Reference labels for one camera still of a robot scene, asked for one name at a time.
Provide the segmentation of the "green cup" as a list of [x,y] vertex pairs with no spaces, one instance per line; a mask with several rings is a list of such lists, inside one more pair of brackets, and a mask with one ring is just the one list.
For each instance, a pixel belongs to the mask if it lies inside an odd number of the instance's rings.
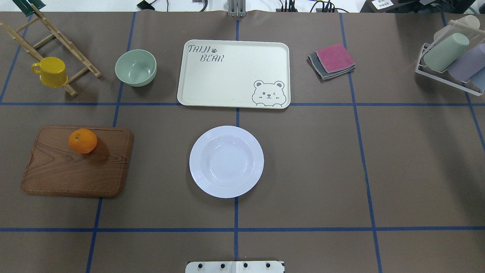
[[443,72],[468,48],[469,39],[462,33],[453,33],[437,43],[423,57],[426,66],[435,72]]

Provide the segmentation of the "yellow mug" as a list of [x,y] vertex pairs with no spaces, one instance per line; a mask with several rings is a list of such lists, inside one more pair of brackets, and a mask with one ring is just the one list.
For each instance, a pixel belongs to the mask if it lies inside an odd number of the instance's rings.
[[66,64],[57,57],[45,57],[40,62],[32,64],[31,70],[50,88],[61,88],[68,83]]

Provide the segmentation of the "green ceramic bowl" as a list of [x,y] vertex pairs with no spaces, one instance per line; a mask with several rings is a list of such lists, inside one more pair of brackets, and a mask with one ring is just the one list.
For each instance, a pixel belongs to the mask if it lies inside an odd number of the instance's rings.
[[117,78],[134,88],[145,86],[156,76],[157,62],[146,50],[135,49],[125,52],[116,61],[114,71]]

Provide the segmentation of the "blue cup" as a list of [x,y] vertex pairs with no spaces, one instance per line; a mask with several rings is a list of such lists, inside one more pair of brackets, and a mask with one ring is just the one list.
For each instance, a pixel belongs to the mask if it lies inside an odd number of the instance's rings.
[[478,73],[471,76],[470,80],[476,88],[480,90],[485,90],[485,68],[481,69],[480,71],[478,71]]

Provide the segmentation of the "white cup rack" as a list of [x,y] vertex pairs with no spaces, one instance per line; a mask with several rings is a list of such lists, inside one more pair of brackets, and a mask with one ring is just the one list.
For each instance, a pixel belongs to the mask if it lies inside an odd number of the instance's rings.
[[[447,22],[447,24],[452,24],[452,26],[462,27],[464,29],[470,29],[470,30],[474,31],[474,33],[471,35],[471,37],[468,38],[469,39],[469,45],[468,45],[468,48],[465,50],[465,52],[463,54],[465,54],[468,50],[471,50],[475,46],[477,46],[481,43],[484,43],[484,29],[481,29],[481,28],[472,29],[472,28],[470,28],[466,25],[463,25],[461,23],[456,22],[456,20],[449,20]],[[424,75],[428,78],[437,80],[439,82],[445,83],[447,85],[450,85],[451,87],[454,87],[454,88],[460,89],[462,91],[468,92],[471,95],[475,95],[475,96],[484,95],[484,90],[480,90],[480,89],[476,88],[473,85],[473,83],[471,83],[471,80],[468,80],[466,82],[457,81],[454,78],[452,78],[452,76],[450,76],[450,74],[447,72],[447,69],[443,72],[435,72],[435,71],[431,70],[429,67],[426,66],[425,62],[423,61],[424,55],[429,50],[431,50],[431,48],[433,48],[433,46],[435,46],[437,43],[441,42],[442,40],[443,39],[440,38],[440,40],[438,40],[438,41],[432,41],[429,44],[425,43],[425,44],[422,45],[421,51],[419,53],[419,57],[418,57],[418,60],[417,60],[417,64],[416,64],[416,69],[415,69],[416,73],[419,73],[419,74]]]

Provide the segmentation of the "purple cup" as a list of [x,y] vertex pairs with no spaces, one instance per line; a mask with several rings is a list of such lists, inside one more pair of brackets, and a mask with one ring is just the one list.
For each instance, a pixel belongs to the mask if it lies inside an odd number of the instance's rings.
[[481,43],[454,60],[447,72],[457,81],[466,82],[485,66],[485,44]]

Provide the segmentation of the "white ceramic plate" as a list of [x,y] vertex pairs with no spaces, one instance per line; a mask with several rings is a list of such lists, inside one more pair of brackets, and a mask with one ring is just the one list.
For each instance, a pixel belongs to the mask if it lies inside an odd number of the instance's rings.
[[219,126],[196,140],[189,154],[189,171],[207,194],[235,198],[258,183],[264,162],[262,147],[250,132],[236,126]]

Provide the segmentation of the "wooden cutting board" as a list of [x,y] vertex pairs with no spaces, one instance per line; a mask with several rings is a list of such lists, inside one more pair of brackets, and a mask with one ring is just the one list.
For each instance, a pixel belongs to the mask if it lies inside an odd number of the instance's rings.
[[21,188],[29,194],[116,197],[124,188],[134,136],[127,128],[90,127],[98,138],[92,152],[68,145],[76,126],[44,126],[36,136]]

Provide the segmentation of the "wooden dish rack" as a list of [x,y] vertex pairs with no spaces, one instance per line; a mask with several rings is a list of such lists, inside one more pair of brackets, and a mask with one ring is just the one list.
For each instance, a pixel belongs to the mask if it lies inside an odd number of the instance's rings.
[[[32,5],[35,13],[31,14],[33,15],[33,19],[28,21],[26,24],[21,26],[18,29],[14,29],[11,26],[1,22],[1,27],[9,33],[11,38],[19,43],[21,48],[25,50],[26,53],[28,53],[33,59],[37,62],[40,62],[44,57],[41,55],[40,52],[38,52],[39,48],[42,48],[46,43],[52,41],[53,39],[57,39],[58,41],[61,42],[61,44],[71,53],[74,55],[74,57],[79,60],[83,64],[83,69],[81,69],[79,72],[74,74],[73,76],[68,76],[68,83],[62,86],[61,88],[64,88],[64,90],[71,95],[72,97],[75,97],[78,95],[77,91],[71,86],[70,83],[78,79],[80,76],[84,75],[88,71],[90,71],[96,78],[100,78],[102,76],[102,73],[80,52],[80,50],[74,45],[74,43],[67,38],[42,12],[41,9],[38,10],[34,5]],[[48,35],[46,38],[40,40],[38,43],[35,45],[31,45],[30,42],[26,41],[25,38],[21,36],[21,31],[26,30],[29,26],[31,26],[33,23],[36,22],[41,22],[49,31],[50,35]]]

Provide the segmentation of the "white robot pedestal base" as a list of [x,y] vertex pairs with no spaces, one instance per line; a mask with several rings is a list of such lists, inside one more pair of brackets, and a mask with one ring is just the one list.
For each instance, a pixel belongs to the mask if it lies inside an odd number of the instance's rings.
[[185,268],[186,273],[284,273],[285,264],[276,260],[255,261],[194,261]]

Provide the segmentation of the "beige cup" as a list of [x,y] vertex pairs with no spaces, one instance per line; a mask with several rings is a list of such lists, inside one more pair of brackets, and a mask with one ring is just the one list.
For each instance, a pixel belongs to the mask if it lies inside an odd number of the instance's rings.
[[[462,17],[456,22],[461,23],[463,25],[466,25],[472,29],[479,29],[480,28],[480,21],[477,17],[473,15],[467,15],[465,17]],[[464,29],[462,27],[457,27],[457,26],[452,26],[452,24],[447,24],[447,26],[443,27],[441,30],[437,31],[434,36],[433,36],[433,41],[438,41],[441,39],[445,39],[448,36],[454,34],[454,33],[461,33],[464,36],[467,36],[468,38],[471,37],[471,35],[474,33],[474,31],[470,29]]]

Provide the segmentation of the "cream bear serving tray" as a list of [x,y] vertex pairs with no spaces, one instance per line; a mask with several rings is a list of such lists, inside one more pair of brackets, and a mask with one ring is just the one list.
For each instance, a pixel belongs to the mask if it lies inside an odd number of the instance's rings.
[[291,102],[289,47],[281,42],[189,40],[177,100],[191,107],[284,109]]

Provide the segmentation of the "pink cloth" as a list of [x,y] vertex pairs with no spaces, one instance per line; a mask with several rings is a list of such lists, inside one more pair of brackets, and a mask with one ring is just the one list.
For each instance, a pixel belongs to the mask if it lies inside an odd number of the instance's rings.
[[342,43],[319,49],[315,53],[327,73],[340,72],[355,67],[355,61]]

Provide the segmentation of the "orange fruit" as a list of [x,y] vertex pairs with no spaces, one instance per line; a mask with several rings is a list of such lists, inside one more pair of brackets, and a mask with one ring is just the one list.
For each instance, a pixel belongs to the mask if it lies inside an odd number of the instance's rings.
[[92,152],[98,144],[96,134],[86,128],[80,128],[68,138],[68,145],[71,149],[79,154],[88,154]]

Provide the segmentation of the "grey cloth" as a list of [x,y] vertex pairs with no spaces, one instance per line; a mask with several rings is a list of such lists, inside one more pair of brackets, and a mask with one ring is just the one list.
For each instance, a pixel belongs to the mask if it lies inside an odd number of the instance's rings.
[[355,69],[355,65],[353,65],[349,68],[346,68],[340,71],[327,72],[326,69],[323,67],[320,59],[318,58],[317,53],[315,52],[308,55],[308,60],[311,66],[313,67],[314,71],[320,76],[322,80],[330,80],[338,76],[341,76],[345,73],[352,72]]

